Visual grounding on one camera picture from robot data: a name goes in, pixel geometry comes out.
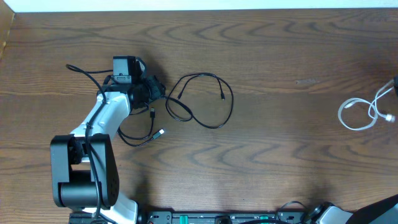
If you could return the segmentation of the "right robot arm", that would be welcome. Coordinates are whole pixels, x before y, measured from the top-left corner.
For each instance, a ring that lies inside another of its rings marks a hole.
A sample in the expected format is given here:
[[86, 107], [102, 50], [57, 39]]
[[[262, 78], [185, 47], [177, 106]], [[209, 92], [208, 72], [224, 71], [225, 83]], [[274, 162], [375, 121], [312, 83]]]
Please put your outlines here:
[[[397, 118], [392, 114], [384, 114], [379, 111], [377, 106], [378, 99], [388, 94], [390, 91], [397, 91], [397, 77], [387, 82], [380, 88], [372, 101], [366, 101], [362, 98], [350, 98], [344, 101], [338, 109], [339, 122], [347, 129], [352, 131], [363, 131], [373, 127], [379, 118], [389, 123], [394, 123]], [[348, 126], [342, 118], [344, 109], [355, 105], [356, 103], [366, 103], [369, 105], [368, 116], [372, 121], [363, 127], [352, 128]], [[344, 211], [331, 203], [324, 203], [315, 207], [312, 211], [303, 216], [304, 223], [397, 223], [397, 196], [391, 196], [384, 200], [370, 204], [353, 213]]]

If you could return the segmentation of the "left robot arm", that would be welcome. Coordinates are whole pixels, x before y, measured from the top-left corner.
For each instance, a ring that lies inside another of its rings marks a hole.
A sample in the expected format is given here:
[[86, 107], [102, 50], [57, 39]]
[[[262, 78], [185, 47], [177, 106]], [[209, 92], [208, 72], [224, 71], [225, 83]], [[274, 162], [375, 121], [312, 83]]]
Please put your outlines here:
[[111, 141], [128, 116], [146, 112], [164, 96], [165, 86], [147, 77], [146, 64], [135, 56], [115, 56], [108, 73], [85, 120], [51, 140], [53, 201], [83, 212], [80, 223], [146, 223], [137, 202], [119, 191]]

